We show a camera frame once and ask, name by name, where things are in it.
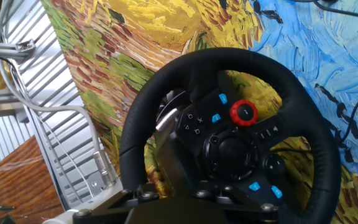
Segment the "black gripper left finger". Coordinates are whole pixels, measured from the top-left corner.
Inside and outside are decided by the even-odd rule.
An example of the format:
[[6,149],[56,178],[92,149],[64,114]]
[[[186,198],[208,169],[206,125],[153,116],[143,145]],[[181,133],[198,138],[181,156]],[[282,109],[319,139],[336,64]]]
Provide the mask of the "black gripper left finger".
[[136,190],[123,189],[96,208],[75,212],[73,224],[125,223],[133,208],[159,198],[153,183],[141,184]]

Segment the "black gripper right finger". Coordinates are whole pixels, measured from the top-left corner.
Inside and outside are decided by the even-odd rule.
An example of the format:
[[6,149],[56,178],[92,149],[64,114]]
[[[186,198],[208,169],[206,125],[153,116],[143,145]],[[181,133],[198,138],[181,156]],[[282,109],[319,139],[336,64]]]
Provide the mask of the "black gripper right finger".
[[211,202],[229,223],[279,223],[277,206],[259,205],[231,185],[199,185],[193,197]]

